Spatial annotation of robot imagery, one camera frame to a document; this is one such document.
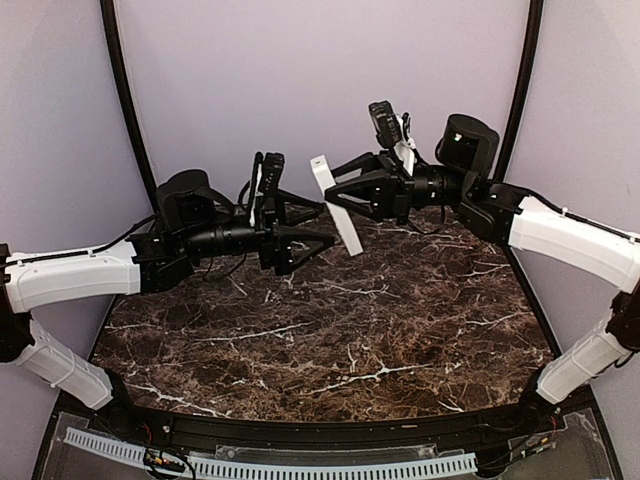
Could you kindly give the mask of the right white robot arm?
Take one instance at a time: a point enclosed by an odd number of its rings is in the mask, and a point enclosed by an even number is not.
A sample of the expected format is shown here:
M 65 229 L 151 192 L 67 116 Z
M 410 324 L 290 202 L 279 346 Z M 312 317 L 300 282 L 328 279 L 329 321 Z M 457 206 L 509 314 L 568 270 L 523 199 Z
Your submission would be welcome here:
M 611 311 L 565 353 L 533 374 L 510 424 L 534 432 L 549 410 L 608 367 L 639 351 L 639 236 L 552 204 L 542 195 L 489 177 L 499 135 L 464 114 L 448 117 L 437 164 L 421 159 L 406 125 L 378 104 L 370 112 L 382 149 L 335 169 L 313 161 L 325 200 L 343 208 L 334 217 L 351 244 L 350 213 L 372 220 L 409 220 L 413 209 L 448 206 L 477 238 L 529 251 L 587 271 L 617 288 Z

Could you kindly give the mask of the white remote control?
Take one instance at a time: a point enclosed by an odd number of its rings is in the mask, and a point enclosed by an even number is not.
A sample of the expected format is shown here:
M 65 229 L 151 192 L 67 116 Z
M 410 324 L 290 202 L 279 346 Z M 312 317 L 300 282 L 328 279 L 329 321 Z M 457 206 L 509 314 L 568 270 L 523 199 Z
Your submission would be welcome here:
M 310 166 L 318 187 L 323 194 L 326 194 L 329 188 L 336 185 L 326 157 L 320 155 L 312 158 L 310 160 Z M 349 255 L 356 256 L 361 254 L 363 247 L 347 210 L 329 200 L 326 200 L 326 206 Z

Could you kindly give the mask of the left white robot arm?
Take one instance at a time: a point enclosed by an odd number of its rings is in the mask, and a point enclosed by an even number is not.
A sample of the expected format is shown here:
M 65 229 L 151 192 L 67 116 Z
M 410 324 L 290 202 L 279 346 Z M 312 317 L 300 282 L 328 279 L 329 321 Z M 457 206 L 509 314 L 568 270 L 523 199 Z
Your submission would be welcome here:
M 49 254 L 1 247 L 1 360 L 22 366 L 101 411 L 120 436 L 141 427 L 119 377 L 94 366 L 47 333 L 33 309 L 87 297 L 168 291 L 207 258 L 257 253 L 262 269 L 288 275 L 335 239 L 300 228 L 321 204 L 273 188 L 261 194 L 254 219 L 209 185 L 200 169 L 175 174 L 156 190 L 159 210 L 102 246 Z

